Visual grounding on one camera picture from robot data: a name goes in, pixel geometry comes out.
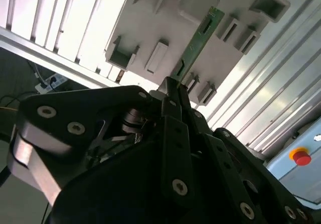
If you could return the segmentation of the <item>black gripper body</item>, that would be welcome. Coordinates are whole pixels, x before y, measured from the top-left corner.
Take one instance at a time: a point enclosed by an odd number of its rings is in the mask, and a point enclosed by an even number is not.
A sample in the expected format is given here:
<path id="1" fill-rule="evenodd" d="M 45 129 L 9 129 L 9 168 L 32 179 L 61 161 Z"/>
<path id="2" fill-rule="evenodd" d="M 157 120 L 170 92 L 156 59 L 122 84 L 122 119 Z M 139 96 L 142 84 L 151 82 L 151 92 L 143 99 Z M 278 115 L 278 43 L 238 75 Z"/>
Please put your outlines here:
<path id="1" fill-rule="evenodd" d="M 224 130 L 188 107 L 134 112 L 143 140 L 72 180 L 50 223 L 213 223 L 223 195 Z"/>

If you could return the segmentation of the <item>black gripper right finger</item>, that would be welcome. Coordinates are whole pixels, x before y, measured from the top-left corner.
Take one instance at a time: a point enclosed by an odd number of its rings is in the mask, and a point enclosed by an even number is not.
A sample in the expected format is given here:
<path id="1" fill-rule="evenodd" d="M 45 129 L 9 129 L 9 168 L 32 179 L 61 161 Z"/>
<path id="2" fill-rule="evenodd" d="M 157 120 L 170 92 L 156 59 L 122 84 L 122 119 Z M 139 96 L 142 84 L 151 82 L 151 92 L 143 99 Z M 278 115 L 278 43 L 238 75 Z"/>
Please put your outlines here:
<path id="1" fill-rule="evenodd" d="M 225 128 L 211 131 L 179 86 L 192 150 L 201 155 L 202 191 L 215 223 L 313 223 L 309 211 Z"/>

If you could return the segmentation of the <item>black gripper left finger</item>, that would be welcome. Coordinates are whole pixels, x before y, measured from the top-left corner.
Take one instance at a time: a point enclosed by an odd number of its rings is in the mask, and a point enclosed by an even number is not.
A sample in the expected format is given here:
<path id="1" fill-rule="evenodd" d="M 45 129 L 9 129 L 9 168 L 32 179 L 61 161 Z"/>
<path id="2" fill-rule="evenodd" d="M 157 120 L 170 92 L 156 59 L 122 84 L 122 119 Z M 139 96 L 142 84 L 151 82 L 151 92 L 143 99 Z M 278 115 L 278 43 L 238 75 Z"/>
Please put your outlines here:
<path id="1" fill-rule="evenodd" d="M 173 79 L 161 100 L 139 86 L 34 95 L 24 99 L 10 144 L 9 168 L 39 189 L 53 206 L 74 179 L 142 142 L 134 112 L 163 105 L 182 107 Z"/>

